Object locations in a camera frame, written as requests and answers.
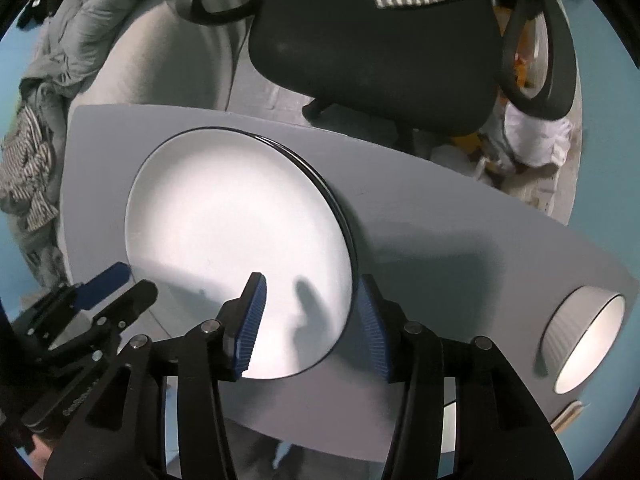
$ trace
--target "ridged blue pad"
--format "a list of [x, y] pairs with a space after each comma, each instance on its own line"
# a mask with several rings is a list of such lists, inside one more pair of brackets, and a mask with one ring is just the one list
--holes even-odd
[[249, 308], [246, 311], [244, 323], [236, 337], [236, 347], [234, 349], [234, 372], [236, 377], [240, 377], [242, 372], [249, 368], [266, 303], [267, 279], [261, 275], [258, 285], [255, 287], [254, 296], [251, 298]]
[[111, 294], [124, 286], [129, 281], [131, 269], [127, 264], [118, 262], [104, 272], [98, 274], [90, 282], [80, 285], [76, 289], [77, 297], [74, 301], [74, 310], [91, 310]]
[[358, 282], [356, 306], [364, 325], [373, 367], [380, 376], [388, 381], [391, 377], [391, 357], [385, 327], [378, 315], [375, 301], [369, 288], [362, 278]]

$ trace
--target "blue floor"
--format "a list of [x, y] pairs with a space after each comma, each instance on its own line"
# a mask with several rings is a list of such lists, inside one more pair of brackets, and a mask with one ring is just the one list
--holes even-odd
[[[590, 0], [565, 0], [582, 78], [584, 147], [570, 227], [616, 254], [640, 277], [640, 74]], [[11, 121], [20, 75], [37, 31], [15, 27], [0, 42], [0, 137]], [[0, 298], [17, 313], [18, 298], [37, 289], [0, 221]], [[588, 408], [561, 435], [579, 478], [599, 456], [640, 388], [640, 312], [633, 312], [585, 389]]]

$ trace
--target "chair seat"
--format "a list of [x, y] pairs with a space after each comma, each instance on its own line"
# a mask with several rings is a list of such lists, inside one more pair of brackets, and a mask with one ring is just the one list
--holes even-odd
[[252, 63], [277, 85], [448, 135], [491, 113], [501, 47], [488, 0], [265, 0], [249, 38]]

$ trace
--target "chair leg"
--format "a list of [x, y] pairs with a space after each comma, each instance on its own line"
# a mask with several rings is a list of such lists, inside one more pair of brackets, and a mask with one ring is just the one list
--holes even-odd
[[393, 147], [400, 151], [413, 155], [414, 147], [414, 130], [406, 124], [396, 123], [396, 132], [398, 132], [398, 140]]
[[309, 122], [315, 121], [332, 103], [314, 99], [308, 105], [302, 107], [302, 116]]

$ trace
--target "screw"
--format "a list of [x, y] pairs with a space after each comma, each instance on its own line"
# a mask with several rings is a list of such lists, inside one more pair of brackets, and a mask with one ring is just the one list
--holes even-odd
[[131, 339], [131, 341], [129, 341], [129, 344], [133, 347], [133, 348], [140, 348], [143, 347], [144, 345], [146, 345], [146, 343], [149, 341], [149, 338], [144, 335], [144, 334], [139, 334], [137, 336], [133, 336], [133, 338]]
[[404, 331], [408, 334], [419, 334], [420, 332], [422, 332], [422, 325], [417, 321], [409, 321], [404, 326]]
[[490, 350], [494, 346], [491, 340], [483, 335], [476, 337], [474, 343], [481, 350]]
[[215, 319], [207, 319], [205, 322], [203, 322], [200, 325], [200, 329], [205, 334], [210, 334], [211, 332], [215, 332], [219, 328], [220, 328], [220, 322]]

